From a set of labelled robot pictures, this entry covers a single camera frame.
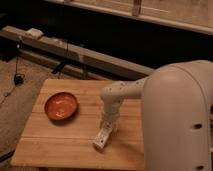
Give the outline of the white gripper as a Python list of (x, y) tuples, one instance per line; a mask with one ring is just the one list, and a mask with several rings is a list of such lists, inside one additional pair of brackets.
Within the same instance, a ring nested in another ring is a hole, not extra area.
[(115, 130), (118, 118), (120, 116), (120, 107), (116, 105), (106, 105), (102, 110), (100, 127), (107, 130)]

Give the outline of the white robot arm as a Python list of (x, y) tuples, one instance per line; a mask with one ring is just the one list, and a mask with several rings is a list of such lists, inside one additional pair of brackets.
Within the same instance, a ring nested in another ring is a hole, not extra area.
[(134, 98), (142, 101), (145, 171), (211, 171), (213, 62), (169, 64), (146, 78), (103, 88), (105, 136), (119, 117), (122, 101)]

